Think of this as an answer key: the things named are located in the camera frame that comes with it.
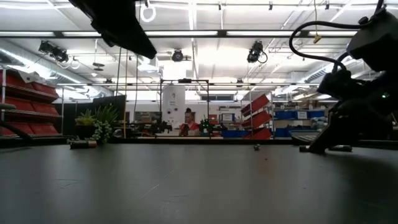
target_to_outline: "potted plant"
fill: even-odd
[[[94,123],[96,119],[94,115],[91,114],[91,110],[87,109],[86,113],[81,113],[79,117],[75,119],[76,121],[76,135],[79,139],[86,139],[92,137],[95,132]]]
[[[106,105],[105,107],[100,106],[98,110],[95,111],[95,131],[91,139],[96,140],[99,144],[108,142],[112,132],[111,125],[117,118],[118,109],[112,104]]]

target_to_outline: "green plant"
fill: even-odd
[[[80,113],[80,116],[75,119],[77,125],[92,126],[95,118],[91,115],[91,110],[87,109],[86,113]]]
[[[95,111],[95,118],[102,123],[107,122],[108,124],[112,124],[116,118],[118,118],[118,109],[112,104],[108,104],[104,108],[100,106],[98,110]]]
[[[107,121],[104,123],[101,121],[95,121],[94,127],[96,129],[90,140],[95,140],[98,143],[107,143],[112,131],[111,125]]]

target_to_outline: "dark table surface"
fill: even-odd
[[[398,152],[159,144],[0,151],[0,223],[398,223]]]

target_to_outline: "person with red shirt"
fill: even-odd
[[[185,125],[188,126],[188,131],[184,130]],[[199,136],[199,125],[193,121],[193,116],[190,108],[185,112],[185,123],[180,125],[180,136]]]

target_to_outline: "black equipment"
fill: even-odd
[[[173,62],[181,62],[184,59],[184,54],[182,54],[181,50],[174,50],[174,54],[172,55]]]
[[[69,61],[69,55],[67,54],[67,50],[53,46],[48,41],[41,42],[39,47],[39,52],[42,52],[43,54],[46,55],[48,54],[52,58],[54,58],[54,60],[61,63],[66,63]]]
[[[290,37],[289,47],[295,54],[335,64],[317,91],[328,94],[339,102],[329,111],[328,126],[304,151],[323,154],[326,148],[352,145],[361,135],[377,139],[385,138],[392,132],[392,122],[388,116],[398,108],[398,75],[396,60],[391,56],[398,51],[398,20],[382,5],[383,0],[379,0],[374,15],[370,19],[360,19],[359,25],[313,21],[299,26]],[[313,25],[359,31],[349,43],[347,52],[335,60],[303,54],[294,48],[295,35]],[[373,70],[382,73],[372,81],[352,79],[351,72],[341,62],[349,55],[363,59]]]
[[[91,26],[110,46],[118,45],[153,59],[156,49],[136,19],[138,0],[69,0],[90,19]]]
[[[260,63],[266,63],[268,61],[268,55],[263,51],[263,48],[264,46],[262,45],[261,41],[255,41],[249,51],[248,62],[249,63],[260,62],[259,58],[261,57],[261,55],[265,55],[267,59],[264,62]]]
[[[0,111],[1,110],[15,110],[16,107],[14,105],[9,105],[9,104],[5,104],[5,103],[0,103]],[[32,141],[33,139],[26,134],[25,132],[21,131],[20,129],[17,129],[16,127],[14,127],[13,125],[4,122],[2,120],[0,120],[0,127],[4,127],[7,128],[8,130],[12,131],[13,133],[15,133],[16,135],[18,135],[21,139],[25,140],[25,141]]]

